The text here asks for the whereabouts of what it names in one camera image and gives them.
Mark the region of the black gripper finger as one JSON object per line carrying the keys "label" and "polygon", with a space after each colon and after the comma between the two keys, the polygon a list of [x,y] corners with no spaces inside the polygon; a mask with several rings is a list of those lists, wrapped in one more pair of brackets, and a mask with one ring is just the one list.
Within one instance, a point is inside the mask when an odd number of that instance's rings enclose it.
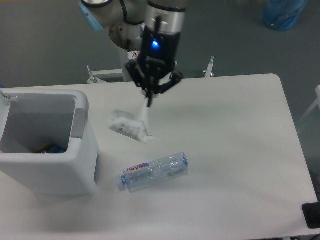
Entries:
{"label": "black gripper finger", "polygon": [[152,84],[151,94],[150,94],[150,105],[153,103],[154,95],[164,94],[169,89],[173,88],[175,85],[181,82],[183,79],[183,74],[180,71],[174,70],[170,73],[169,81],[160,85],[159,79],[156,79],[155,83]]}
{"label": "black gripper finger", "polygon": [[138,88],[145,92],[145,96],[149,99],[153,98],[152,82],[149,73],[143,73],[137,61],[129,61],[125,64],[125,68]]}

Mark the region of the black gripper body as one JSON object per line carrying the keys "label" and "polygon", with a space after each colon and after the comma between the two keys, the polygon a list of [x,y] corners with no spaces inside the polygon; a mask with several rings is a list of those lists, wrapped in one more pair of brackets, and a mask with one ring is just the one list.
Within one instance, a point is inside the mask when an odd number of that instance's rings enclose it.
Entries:
{"label": "black gripper body", "polygon": [[155,32],[146,26],[142,38],[141,52],[137,63],[143,74],[149,70],[150,75],[156,75],[160,69],[161,75],[167,75],[175,68],[175,57],[178,50],[181,33],[166,34]]}

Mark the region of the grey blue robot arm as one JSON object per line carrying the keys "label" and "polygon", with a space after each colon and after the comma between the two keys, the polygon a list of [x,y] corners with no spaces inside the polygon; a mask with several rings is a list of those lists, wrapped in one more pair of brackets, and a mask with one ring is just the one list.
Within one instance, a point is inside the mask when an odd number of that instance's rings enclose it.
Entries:
{"label": "grey blue robot arm", "polygon": [[112,42],[126,52],[124,76],[141,88],[148,107],[182,80],[175,58],[185,0],[81,0],[79,7],[94,30],[108,28]]}

